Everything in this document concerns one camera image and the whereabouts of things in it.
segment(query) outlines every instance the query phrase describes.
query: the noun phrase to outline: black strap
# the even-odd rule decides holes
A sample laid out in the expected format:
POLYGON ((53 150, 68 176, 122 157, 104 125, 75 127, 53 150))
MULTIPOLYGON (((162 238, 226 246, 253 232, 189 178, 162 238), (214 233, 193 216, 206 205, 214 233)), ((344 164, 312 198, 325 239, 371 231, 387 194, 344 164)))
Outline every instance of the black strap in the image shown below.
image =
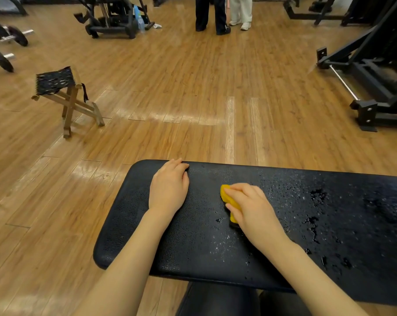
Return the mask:
POLYGON ((86 101, 89 100, 89 97, 87 96, 86 86, 84 85, 84 83, 81 83, 81 85, 83 86, 83 92, 84 92, 83 100, 84 100, 84 103, 86 103, 86 101))

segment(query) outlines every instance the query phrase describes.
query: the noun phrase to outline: hand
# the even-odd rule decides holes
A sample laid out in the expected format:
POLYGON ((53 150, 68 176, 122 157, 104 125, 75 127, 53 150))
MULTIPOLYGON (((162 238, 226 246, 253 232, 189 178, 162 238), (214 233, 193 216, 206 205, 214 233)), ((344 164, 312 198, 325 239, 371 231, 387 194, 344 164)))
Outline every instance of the hand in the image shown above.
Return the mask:
POLYGON ((187 196, 190 180, 185 171, 190 165, 182 159, 166 162, 153 176, 150 184, 149 210, 163 215, 169 224, 187 196))
POLYGON ((273 207, 257 186, 247 183, 233 184, 225 188, 227 195, 231 196, 241 207, 242 212, 231 204, 226 204, 244 234, 250 242, 263 254, 280 248, 286 242, 291 242, 273 207))

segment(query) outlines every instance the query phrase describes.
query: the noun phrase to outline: wet surface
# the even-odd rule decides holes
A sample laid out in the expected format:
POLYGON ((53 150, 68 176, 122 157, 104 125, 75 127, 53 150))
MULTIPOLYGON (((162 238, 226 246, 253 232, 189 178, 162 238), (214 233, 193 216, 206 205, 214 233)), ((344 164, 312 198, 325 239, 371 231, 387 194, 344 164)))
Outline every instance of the wet surface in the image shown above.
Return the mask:
MULTIPOLYGON (((108 266, 147 210, 163 161, 128 172, 96 244, 108 266)), ((291 291, 247 240, 229 227, 222 184, 258 185, 287 235, 356 300, 397 305, 397 177, 190 162, 190 190, 165 232, 151 273, 291 291)))

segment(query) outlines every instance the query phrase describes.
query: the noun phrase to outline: forearm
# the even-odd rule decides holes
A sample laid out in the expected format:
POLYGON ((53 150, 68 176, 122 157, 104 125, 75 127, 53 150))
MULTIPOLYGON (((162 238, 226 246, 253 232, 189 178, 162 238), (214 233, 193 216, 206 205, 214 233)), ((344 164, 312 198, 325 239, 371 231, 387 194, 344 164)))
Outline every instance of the forearm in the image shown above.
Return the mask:
POLYGON ((299 245, 287 241, 279 250, 268 249, 263 254, 295 289, 314 316, 367 316, 299 245))
POLYGON ((75 316, 135 316, 166 225, 150 211, 78 307, 75 316))

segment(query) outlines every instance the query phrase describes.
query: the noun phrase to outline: black shoe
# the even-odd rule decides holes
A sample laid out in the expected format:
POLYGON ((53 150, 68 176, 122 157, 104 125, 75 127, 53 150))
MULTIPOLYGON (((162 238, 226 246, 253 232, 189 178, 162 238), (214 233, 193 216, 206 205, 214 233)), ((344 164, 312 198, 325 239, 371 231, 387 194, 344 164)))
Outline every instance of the black shoe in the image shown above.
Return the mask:
POLYGON ((225 30, 224 31, 216 31, 217 35, 225 35, 230 33, 230 27, 225 25, 225 30))

